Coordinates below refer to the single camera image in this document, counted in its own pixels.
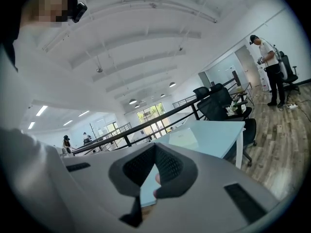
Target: black shoe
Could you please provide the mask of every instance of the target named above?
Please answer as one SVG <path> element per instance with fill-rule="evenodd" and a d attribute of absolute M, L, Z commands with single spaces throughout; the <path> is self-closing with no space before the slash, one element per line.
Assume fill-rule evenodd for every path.
<path fill-rule="evenodd" d="M 276 103 L 276 101 L 275 102 L 270 102 L 270 103 L 268 103 L 268 106 L 277 106 L 277 103 Z"/>
<path fill-rule="evenodd" d="M 278 107 L 278 108 L 282 108 L 284 105 L 285 105 L 284 102 L 280 102 L 280 103 L 277 105 L 277 107 Z"/>

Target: table top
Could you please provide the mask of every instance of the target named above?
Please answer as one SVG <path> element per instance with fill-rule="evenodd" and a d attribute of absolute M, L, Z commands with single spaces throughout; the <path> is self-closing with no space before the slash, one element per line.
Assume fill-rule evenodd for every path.
<path fill-rule="evenodd" d="M 229 94 L 235 95 L 235 94 L 243 93 L 244 91 L 248 89 L 249 85 L 250 83 L 244 83 L 244 84 L 241 84 L 241 86 L 234 87 L 231 91 L 229 91 Z"/>
<path fill-rule="evenodd" d="M 193 151 L 223 158 L 243 130 L 244 121 L 187 121 L 172 132 L 152 141 L 176 145 Z M 155 202 L 153 191 L 160 185 L 155 176 L 158 169 L 154 165 L 141 187 L 140 202 L 147 206 Z"/>

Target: black cap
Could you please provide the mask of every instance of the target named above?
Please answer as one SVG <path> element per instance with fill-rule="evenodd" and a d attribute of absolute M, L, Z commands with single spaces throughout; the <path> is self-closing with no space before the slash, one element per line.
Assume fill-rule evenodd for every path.
<path fill-rule="evenodd" d="M 256 35 L 254 35 L 254 34 L 252 34 L 251 37 L 249 37 L 249 40 L 251 41 L 251 43 L 254 43 L 254 40 L 255 40 L 256 38 L 259 38 L 259 37 L 256 36 Z"/>

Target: table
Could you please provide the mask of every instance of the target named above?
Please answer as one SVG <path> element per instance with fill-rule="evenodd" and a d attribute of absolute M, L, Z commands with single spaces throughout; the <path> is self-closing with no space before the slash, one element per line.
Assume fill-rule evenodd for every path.
<path fill-rule="evenodd" d="M 236 167 L 241 168 L 243 155 L 244 121 L 187 121 L 172 132 L 152 141 L 176 145 L 193 151 L 224 158 L 237 142 Z M 155 176 L 158 169 L 154 165 L 141 187 L 140 202 L 142 206 L 155 203 L 153 191 L 160 185 Z"/>
<path fill-rule="evenodd" d="M 244 84 L 241 84 L 241 86 L 237 86 L 237 87 L 234 87 L 232 90 L 229 91 L 229 94 L 230 96 L 232 97 L 232 99 L 234 99 L 238 94 L 240 93 L 244 93 L 245 91 L 247 91 L 247 94 L 249 95 L 246 95 L 246 97 L 251 101 L 251 103 L 254 105 L 254 102 L 253 102 L 253 99 L 252 99 L 252 96 L 251 94 L 249 93 L 248 91 L 248 87 L 250 86 L 250 82 L 248 83 L 244 83 Z"/>

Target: fluorescent light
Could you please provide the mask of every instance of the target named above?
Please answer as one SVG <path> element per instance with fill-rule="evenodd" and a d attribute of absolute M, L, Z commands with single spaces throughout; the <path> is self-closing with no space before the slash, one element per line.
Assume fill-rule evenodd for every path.
<path fill-rule="evenodd" d="M 31 128 L 34 126 L 35 122 L 31 122 L 28 129 L 31 130 Z"/>
<path fill-rule="evenodd" d="M 72 122 L 72 120 L 70 120 L 69 122 L 65 123 L 64 126 L 66 126 L 67 124 L 70 124 Z"/>
<path fill-rule="evenodd" d="M 131 100 L 129 101 L 129 104 L 133 104 L 133 103 L 136 103 L 136 102 L 137 102 L 136 99 L 131 99 Z"/>
<path fill-rule="evenodd" d="M 39 117 L 39 116 L 41 116 L 41 114 L 44 112 L 44 110 L 47 108 L 47 106 L 46 105 L 43 105 L 42 106 L 42 108 L 38 111 L 38 113 L 37 113 L 37 117 Z"/>
<path fill-rule="evenodd" d="M 83 116 L 84 114 L 88 113 L 89 111 L 85 111 L 83 112 L 81 115 L 79 115 L 79 117 Z"/>

